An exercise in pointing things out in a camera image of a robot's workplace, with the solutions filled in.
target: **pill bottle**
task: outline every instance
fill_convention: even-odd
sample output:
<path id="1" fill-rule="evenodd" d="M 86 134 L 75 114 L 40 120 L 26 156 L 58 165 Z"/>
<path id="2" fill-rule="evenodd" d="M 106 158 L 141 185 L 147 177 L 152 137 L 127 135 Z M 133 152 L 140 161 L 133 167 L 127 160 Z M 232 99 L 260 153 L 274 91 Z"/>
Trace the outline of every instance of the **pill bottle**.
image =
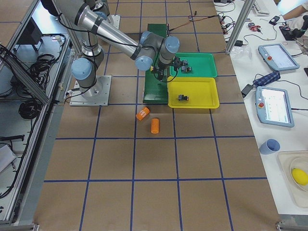
<path id="1" fill-rule="evenodd" d="M 159 133 L 159 119 L 157 118 L 151 120 L 151 133 L 152 134 Z"/>
<path id="2" fill-rule="evenodd" d="M 139 112 L 136 114 L 136 118 L 137 118 L 138 120 L 141 121 L 141 120 L 143 120 L 143 118 L 145 118 L 146 115 L 149 114 L 149 113 L 150 113 L 149 108 L 144 107 L 141 111 L 139 111 Z"/>

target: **plastic bag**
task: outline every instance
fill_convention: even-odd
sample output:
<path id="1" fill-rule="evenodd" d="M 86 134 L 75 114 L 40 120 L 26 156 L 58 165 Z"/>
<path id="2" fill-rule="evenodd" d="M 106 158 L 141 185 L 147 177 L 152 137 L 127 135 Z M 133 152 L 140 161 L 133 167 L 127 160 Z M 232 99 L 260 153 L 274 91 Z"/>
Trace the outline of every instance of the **plastic bag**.
<path id="1" fill-rule="evenodd" d="M 252 59 L 252 53 L 251 53 L 251 48 L 250 47 L 236 47 L 234 46 L 231 53 L 230 57 L 233 59 L 241 59 L 249 57 L 249 59 Z"/>

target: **keyboard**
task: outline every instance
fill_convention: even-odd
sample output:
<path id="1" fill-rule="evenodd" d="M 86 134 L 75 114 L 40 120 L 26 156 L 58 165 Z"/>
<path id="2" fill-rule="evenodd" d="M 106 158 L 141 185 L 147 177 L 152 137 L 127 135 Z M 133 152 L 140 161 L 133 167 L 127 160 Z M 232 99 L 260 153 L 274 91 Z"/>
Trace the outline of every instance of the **keyboard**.
<path id="1" fill-rule="evenodd" d="M 255 0 L 254 10 L 255 10 L 256 14 L 259 15 L 259 16 L 268 16 L 269 13 L 270 13 L 270 11 L 265 6 L 263 0 Z"/>

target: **cup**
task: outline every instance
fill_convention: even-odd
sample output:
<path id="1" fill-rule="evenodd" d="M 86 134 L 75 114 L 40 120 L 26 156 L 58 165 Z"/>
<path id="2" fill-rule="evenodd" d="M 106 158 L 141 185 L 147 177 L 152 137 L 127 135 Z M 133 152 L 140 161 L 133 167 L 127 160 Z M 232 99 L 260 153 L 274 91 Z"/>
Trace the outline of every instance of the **cup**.
<path id="1" fill-rule="evenodd" d="M 265 141 L 261 147 L 259 148 L 260 152 L 264 155 L 272 154 L 274 152 L 279 151 L 280 144 L 277 140 L 269 139 Z"/>

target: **yellow tray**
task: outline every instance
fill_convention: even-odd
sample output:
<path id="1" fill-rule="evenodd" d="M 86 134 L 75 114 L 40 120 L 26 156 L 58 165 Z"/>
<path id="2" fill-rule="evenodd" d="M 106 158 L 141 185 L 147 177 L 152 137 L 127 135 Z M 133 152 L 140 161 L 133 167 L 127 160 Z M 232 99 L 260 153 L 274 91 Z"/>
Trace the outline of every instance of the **yellow tray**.
<path id="1" fill-rule="evenodd" d="M 219 99 L 214 78 L 176 77 L 167 84 L 168 106 L 172 108 L 218 108 Z M 179 101 L 179 95 L 189 100 Z"/>

